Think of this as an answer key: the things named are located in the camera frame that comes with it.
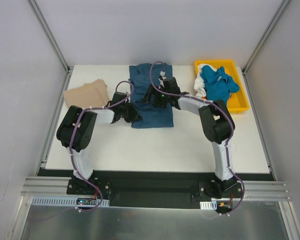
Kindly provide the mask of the dark blue t-shirt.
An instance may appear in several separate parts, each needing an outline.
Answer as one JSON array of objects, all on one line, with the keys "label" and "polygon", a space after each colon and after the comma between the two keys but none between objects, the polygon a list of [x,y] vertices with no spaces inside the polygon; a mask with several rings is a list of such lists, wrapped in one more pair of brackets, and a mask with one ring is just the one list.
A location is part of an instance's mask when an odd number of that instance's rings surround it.
[{"label": "dark blue t-shirt", "polygon": [[133,122],[131,127],[134,129],[172,128],[174,126],[173,110],[169,104],[162,108],[155,107],[154,96],[151,96],[150,103],[142,101],[151,83],[154,83],[156,86],[160,84],[159,75],[161,71],[164,71],[167,77],[173,75],[172,66],[156,64],[150,71],[151,67],[152,65],[149,63],[129,66],[129,79],[134,86],[130,99],[136,111],[142,117],[142,120]]}]

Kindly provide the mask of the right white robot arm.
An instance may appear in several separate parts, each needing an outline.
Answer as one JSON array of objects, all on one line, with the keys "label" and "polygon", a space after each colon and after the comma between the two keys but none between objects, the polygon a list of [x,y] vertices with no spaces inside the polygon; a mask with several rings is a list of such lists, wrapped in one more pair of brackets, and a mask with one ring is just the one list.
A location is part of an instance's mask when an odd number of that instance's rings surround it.
[{"label": "right white robot arm", "polygon": [[199,99],[188,92],[181,92],[174,77],[159,76],[159,85],[150,78],[150,86],[143,102],[154,100],[154,106],[164,108],[169,104],[178,110],[188,111],[200,117],[203,133],[212,143],[215,159],[214,180],[204,187],[209,197],[221,199],[228,196],[237,184],[238,178],[232,169],[231,139],[235,130],[234,121],[223,100]]}]

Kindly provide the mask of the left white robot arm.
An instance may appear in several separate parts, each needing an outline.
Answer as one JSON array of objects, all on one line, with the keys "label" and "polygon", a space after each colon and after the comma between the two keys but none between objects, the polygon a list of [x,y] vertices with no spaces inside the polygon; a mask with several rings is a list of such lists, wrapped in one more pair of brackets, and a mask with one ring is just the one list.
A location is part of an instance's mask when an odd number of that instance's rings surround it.
[{"label": "left white robot arm", "polygon": [[128,95],[115,92],[112,100],[102,107],[83,109],[70,106],[56,132],[56,138],[66,148],[73,166],[73,175],[80,179],[78,188],[89,195],[95,190],[95,181],[90,179],[93,167],[89,159],[89,144],[96,125],[113,124],[120,119],[127,123],[139,122],[141,115],[137,112]]}]

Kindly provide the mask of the white t-shirt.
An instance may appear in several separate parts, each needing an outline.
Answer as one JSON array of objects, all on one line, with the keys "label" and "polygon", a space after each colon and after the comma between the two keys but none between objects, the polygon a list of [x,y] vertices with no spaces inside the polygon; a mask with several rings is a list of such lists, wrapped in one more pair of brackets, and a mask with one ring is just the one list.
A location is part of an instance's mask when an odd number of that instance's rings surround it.
[{"label": "white t-shirt", "polygon": [[194,81],[194,91],[196,92],[195,97],[202,98],[202,99],[206,99],[206,96],[207,96],[206,90],[205,90],[205,83],[204,83],[203,78],[201,77],[201,73],[203,72],[204,66],[208,66],[211,69],[215,70],[211,65],[205,64],[205,63],[199,64],[196,67],[197,77]]}]

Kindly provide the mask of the folded beige t-shirt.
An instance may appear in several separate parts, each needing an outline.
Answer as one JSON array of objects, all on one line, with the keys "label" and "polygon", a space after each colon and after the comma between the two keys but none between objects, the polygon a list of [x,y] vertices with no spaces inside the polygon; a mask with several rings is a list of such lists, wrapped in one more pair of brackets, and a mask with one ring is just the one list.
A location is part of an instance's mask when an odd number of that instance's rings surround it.
[{"label": "folded beige t-shirt", "polygon": [[102,79],[66,90],[63,92],[63,97],[68,108],[73,105],[80,108],[100,108],[110,101],[107,85]]}]

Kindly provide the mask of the bright blue t-shirt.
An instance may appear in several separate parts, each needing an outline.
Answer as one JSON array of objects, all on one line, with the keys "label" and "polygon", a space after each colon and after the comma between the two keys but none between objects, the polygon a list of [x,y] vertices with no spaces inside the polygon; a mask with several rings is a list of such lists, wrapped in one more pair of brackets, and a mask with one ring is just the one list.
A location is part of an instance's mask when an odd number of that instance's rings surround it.
[{"label": "bright blue t-shirt", "polygon": [[225,72],[224,67],[213,70],[209,65],[202,67],[200,77],[205,84],[206,99],[222,100],[227,103],[231,94],[240,90],[239,85]]}]

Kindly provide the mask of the yellow plastic bin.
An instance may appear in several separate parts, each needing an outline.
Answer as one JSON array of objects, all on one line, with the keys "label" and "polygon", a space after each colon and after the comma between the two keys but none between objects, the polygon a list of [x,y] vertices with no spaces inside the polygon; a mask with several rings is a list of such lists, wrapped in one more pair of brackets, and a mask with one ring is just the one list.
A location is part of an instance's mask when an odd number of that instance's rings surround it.
[{"label": "yellow plastic bin", "polygon": [[229,112],[234,114],[241,114],[247,111],[250,106],[249,102],[243,88],[243,81],[239,77],[239,72],[236,69],[233,60],[229,59],[218,59],[218,60],[198,60],[194,62],[195,73],[197,75],[196,67],[199,64],[208,64],[211,65],[215,70],[220,68],[221,66],[224,67],[225,72],[230,75],[233,80],[239,85],[240,90],[237,93],[231,94],[231,97],[228,99],[226,105]]}]

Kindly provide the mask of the left aluminium frame post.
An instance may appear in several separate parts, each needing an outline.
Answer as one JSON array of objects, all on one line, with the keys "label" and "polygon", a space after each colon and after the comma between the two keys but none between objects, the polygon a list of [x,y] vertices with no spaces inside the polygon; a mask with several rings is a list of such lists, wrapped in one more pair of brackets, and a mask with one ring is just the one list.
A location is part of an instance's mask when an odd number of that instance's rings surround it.
[{"label": "left aluminium frame post", "polygon": [[35,15],[40,27],[42,28],[49,44],[51,45],[55,55],[57,56],[60,64],[62,65],[62,68],[65,70],[66,73],[70,72],[71,67],[67,63],[37,1],[35,0],[27,0],[27,3],[30,6],[30,9],[32,10],[33,14]]}]

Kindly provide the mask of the aluminium frame post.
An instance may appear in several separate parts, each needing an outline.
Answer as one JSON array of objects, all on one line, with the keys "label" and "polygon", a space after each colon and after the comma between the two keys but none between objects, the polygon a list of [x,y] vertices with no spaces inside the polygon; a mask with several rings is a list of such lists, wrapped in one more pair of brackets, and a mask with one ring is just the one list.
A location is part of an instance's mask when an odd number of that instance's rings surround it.
[{"label": "aluminium frame post", "polygon": [[271,18],[268,26],[266,27],[265,31],[263,32],[261,38],[259,39],[256,47],[254,48],[252,54],[250,55],[247,63],[245,66],[242,68],[242,73],[245,76],[246,73],[249,71],[251,66],[253,65],[254,61],[256,60],[257,56],[267,43],[268,39],[270,38],[271,34],[273,33],[275,27],[281,20],[282,16],[288,9],[289,5],[292,3],[292,0],[283,0],[281,1],[278,9],[275,11],[273,17]]},{"label": "aluminium frame post", "polygon": [[62,65],[62,68],[65,70],[66,73],[70,72],[71,67],[67,63],[37,1],[35,0],[27,0],[27,3],[30,6],[30,9],[32,10],[33,14],[35,15],[40,27],[42,28],[49,44],[51,45],[55,55],[57,56],[60,64]]}]

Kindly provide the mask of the right aluminium frame post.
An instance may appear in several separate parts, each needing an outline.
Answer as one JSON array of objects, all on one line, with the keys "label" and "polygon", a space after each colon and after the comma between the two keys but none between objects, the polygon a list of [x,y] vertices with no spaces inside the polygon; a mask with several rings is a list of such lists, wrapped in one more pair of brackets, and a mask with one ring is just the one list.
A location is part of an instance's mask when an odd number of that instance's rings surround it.
[{"label": "right aluminium frame post", "polygon": [[250,55],[247,63],[245,66],[242,68],[242,73],[245,76],[246,73],[249,71],[251,66],[253,65],[254,61],[256,60],[257,56],[267,43],[268,39],[270,38],[271,34],[273,33],[275,27],[281,20],[282,16],[288,9],[289,5],[292,3],[292,0],[283,0],[281,1],[278,9],[275,11],[273,17],[271,18],[268,26],[266,27],[265,31],[263,32],[261,38],[259,39],[256,47],[254,48],[252,54]]}]

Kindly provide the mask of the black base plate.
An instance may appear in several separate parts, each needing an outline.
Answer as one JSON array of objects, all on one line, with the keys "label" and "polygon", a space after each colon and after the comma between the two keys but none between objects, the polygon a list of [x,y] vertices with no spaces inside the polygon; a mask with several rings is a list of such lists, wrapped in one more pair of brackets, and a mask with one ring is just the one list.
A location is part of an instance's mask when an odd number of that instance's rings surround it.
[{"label": "black base plate", "polygon": [[95,170],[86,182],[72,176],[66,193],[96,195],[112,207],[197,209],[212,199],[240,199],[243,188],[235,177],[220,181],[213,173]]}]

